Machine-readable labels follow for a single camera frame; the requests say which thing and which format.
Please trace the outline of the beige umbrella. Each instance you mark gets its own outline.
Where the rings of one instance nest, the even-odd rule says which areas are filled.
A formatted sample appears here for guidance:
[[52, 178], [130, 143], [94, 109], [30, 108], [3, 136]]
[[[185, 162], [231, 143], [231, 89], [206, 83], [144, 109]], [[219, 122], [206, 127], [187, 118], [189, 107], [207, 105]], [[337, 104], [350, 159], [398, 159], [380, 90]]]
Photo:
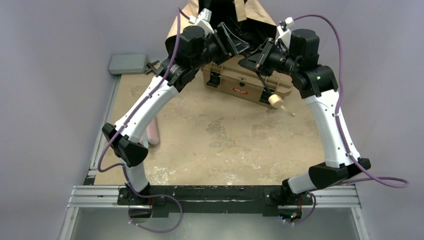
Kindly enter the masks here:
[[[250, 47], [244, 52], [255, 52], [267, 38], [274, 39], [277, 33], [275, 23], [270, 20], [268, 15], [261, 15], [260, 13], [241, 15], [241, 11], [245, 11], [247, 8], [257, 7], [258, 5], [259, 3], [256, 0], [196, 0], [189, 3], [187, 6], [188, 12], [179, 10], [168, 32], [165, 40], [165, 47], [168, 52], [167, 59], [172, 54], [177, 34], [181, 33], [186, 27], [194, 26], [189, 23], [189, 17], [197, 17], [204, 8], [212, 12], [210, 25], [213, 29], [216, 29], [219, 23], [225, 23], [232, 33], [249, 43]], [[270, 75], [265, 76], [259, 74], [257, 71], [252, 72], [256, 73], [266, 87], [267, 84], [263, 80], [263, 77], [269, 77]], [[268, 102], [273, 108], [284, 109], [283, 98], [275, 93], [271, 94]]]

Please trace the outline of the pink umbrella case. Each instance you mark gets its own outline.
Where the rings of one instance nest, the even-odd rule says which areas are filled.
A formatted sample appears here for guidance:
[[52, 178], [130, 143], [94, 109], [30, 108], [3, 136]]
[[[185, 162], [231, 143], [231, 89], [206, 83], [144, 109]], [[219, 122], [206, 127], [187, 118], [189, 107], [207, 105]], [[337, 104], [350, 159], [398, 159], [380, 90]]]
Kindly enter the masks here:
[[141, 143], [144, 146], [153, 145], [156, 146], [160, 143], [160, 135], [159, 128], [157, 123], [157, 118], [155, 117], [150, 124], [147, 126], [143, 136]]

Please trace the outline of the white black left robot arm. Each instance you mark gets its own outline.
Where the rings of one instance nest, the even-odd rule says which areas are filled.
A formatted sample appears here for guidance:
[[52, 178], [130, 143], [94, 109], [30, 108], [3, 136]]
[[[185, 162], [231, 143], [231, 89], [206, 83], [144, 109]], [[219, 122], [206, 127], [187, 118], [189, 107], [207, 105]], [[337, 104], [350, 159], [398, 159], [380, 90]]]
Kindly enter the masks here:
[[190, 83], [197, 72], [210, 63], [222, 64], [245, 52], [250, 44], [230, 31], [221, 22], [216, 29], [206, 31], [198, 25], [185, 27], [176, 35], [171, 56], [161, 63], [145, 92], [115, 123], [105, 123], [102, 133], [107, 147], [120, 158], [127, 186], [136, 194], [148, 195], [149, 186], [143, 161], [148, 149], [141, 137], [160, 110]]

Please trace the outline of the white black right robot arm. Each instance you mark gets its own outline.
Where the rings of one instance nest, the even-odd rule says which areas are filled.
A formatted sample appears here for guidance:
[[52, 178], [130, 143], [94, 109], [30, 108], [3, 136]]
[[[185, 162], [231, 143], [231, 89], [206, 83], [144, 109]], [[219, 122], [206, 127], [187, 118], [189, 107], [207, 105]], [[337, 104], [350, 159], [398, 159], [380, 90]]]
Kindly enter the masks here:
[[264, 76], [278, 72], [291, 77], [293, 86], [314, 116], [324, 149], [324, 162], [282, 182], [282, 193], [296, 195], [348, 180], [369, 170], [371, 162], [361, 157], [350, 138], [338, 105], [340, 93], [334, 71], [318, 63], [320, 38], [313, 30], [296, 29], [289, 39], [289, 48], [282, 50], [268, 38], [238, 64]]

